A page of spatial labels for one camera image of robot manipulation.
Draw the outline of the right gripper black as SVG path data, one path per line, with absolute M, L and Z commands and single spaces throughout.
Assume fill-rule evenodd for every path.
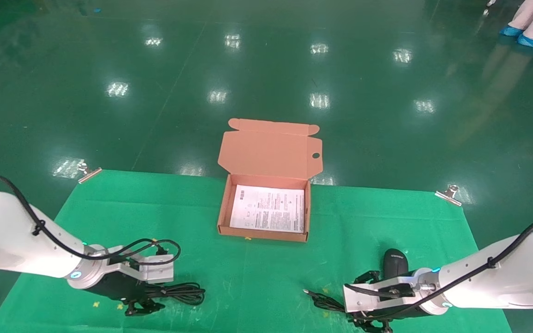
M 378 283 L 381 281 L 379 274 L 379 271 L 367 271 L 355 278 L 353 284 Z M 421 306 L 397 305 L 365 311 L 364 318 L 353 317 L 350 323 L 354 327 L 362 329 L 365 333 L 393 333 L 394 331 L 390 326 L 392 320 L 405 320 L 426 316 L 433 316 L 433 314 L 428 313 Z M 374 322 L 379 322 L 381 326 L 374 325 Z

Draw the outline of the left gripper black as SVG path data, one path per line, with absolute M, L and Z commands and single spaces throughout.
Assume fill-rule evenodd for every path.
M 146 287 L 146 282 L 115 271 L 104 274 L 99 282 L 86 288 L 86 291 L 113 301 L 124 301 L 127 306 L 125 316 L 145 316 L 165 308 L 165 305 L 148 297 Z

